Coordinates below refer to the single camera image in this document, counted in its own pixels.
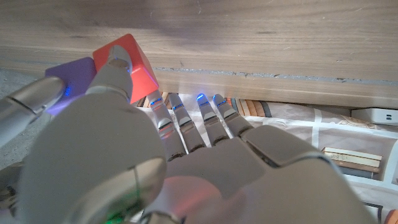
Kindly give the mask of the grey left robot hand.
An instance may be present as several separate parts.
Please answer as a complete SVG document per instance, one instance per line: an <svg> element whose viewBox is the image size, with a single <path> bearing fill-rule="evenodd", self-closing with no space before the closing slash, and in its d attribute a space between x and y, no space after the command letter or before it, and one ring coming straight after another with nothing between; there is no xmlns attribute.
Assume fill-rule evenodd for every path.
<svg viewBox="0 0 398 224"><path fill-rule="evenodd" d="M128 52L111 47L85 95L38 135L22 170L22 223L374 223L332 161L214 97L211 147L183 153L129 100Z"/></svg>

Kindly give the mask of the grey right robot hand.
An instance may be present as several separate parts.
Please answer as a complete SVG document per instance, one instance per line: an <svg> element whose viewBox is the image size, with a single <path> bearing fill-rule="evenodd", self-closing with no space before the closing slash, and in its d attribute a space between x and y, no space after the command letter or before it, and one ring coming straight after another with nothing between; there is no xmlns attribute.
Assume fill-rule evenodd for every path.
<svg viewBox="0 0 398 224"><path fill-rule="evenodd" d="M59 77L47 77L1 99L1 145L23 132L63 95L66 84Z"/></svg>

